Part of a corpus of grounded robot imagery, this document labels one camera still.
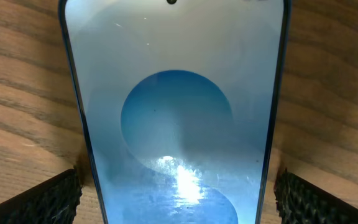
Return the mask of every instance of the phone bezel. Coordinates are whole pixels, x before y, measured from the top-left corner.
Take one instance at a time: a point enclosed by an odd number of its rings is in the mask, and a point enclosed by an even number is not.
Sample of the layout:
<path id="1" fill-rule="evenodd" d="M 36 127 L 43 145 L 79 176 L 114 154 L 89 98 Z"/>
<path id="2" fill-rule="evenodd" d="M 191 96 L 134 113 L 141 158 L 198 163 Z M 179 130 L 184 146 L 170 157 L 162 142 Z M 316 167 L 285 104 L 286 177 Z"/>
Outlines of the phone bezel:
<path id="1" fill-rule="evenodd" d="M 92 175 L 94 178 L 94 184 L 96 187 L 96 191 L 98 193 L 99 204 L 101 207 L 103 221 L 105 223 L 108 223 L 106 210 L 105 210 L 104 202 L 103 202 L 103 196 L 101 193 L 101 187 L 99 184 L 98 172 L 96 170 L 96 164 L 95 164 L 94 157 L 93 157 L 91 140 L 90 140 L 90 135 L 88 132 L 88 126 L 86 123 L 85 111 L 83 108 L 83 103 L 82 103 L 82 98 L 81 98 L 81 92 L 80 92 L 80 88 L 78 85 L 78 79 L 77 79 L 77 75 L 76 75 L 73 53 L 71 51 L 70 38 L 68 35 L 68 29 L 67 29 L 66 17 L 65 17 L 65 8 L 66 8 L 67 1 L 68 0 L 59 0 L 58 18 L 59 18 L 59 22 L 60 22 L 60 27 L 62 29 L 63 41 L 65 44 L 65 50 L 66 50 L 66 54 L 68 57 L 68 64 L 70 67 L 71 80 L 73 82 L 73 87 L 74 87 L 76 101 L 77 101 L 77 107 L 78 107 L 78 111 L 80 113 L 81 124 L 83 127 L 83 133 L 84 133 L 84 137 L 85 137 L 85 144 L 86 144 L 86 148 L 88 150 L 89 161 L 91 164 L 91 170 L 92 170 Z M 263 200 L 264 200 L 264 192 L 265 192 L 265 188 L 266 188 L 267 172 L 269 169 L 269 159 L 270 159 L 270 153 L 272 150 L 273 132 L 274 132 L 274 126 L 275 126 L 275 120 L 276 120 L 276 114 L 277 114 L 278 97 L 280 94 L 280 86 L 281 86 L 282 73 L 283 73 L 283 68 L 284 68 L 285 52 L 286 52 L 286 48 L 287 48 L 288 28 L 289 28 L 290 13 L 291 13 L 291 0 L 283 0 L 283 2 L 284 2 L 284 12 L 283 12 L 282 29 L 281 29 L 281 34 L 280 34 L 280 45 L 278 48 L 276 74 L 275 74 L 275 79 L 274 79 L 274 88 L 273 88 L 273 95 L 272 95 L 272 105 L 270 107 L 271 109 L 270 109 L 270 117 L 269 117 L 269 124 L 268 124 L 267 138 L 266 138 L 265 156 L 264 156 L 264 163 L 263 163 L 263 169 L 262 169 L 262 178 L 260 181 L 259 199 L 258 199 L 258 207 L 257 207 L 255 223 L 260 223 L 260 218 L 261 218 L 261 214 L 262 214 L 262 205 L 263 205 Z"/>

